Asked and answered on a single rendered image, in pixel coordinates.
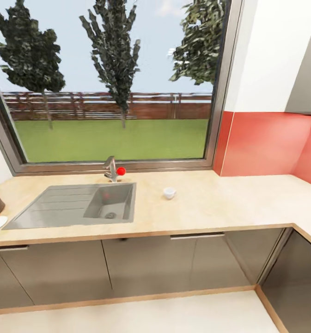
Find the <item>coffee cup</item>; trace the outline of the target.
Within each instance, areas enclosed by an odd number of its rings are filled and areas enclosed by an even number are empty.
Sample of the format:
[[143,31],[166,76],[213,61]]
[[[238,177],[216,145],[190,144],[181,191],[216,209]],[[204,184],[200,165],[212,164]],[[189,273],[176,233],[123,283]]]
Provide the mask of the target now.
[[164,196],[165,196],[165,198],[167,198],[167,199],[172,199],[173,198],[173,196],[175,196],[176,195],[176,190],[174,190],[174,189],[172,189],[172,188],[164,188]]

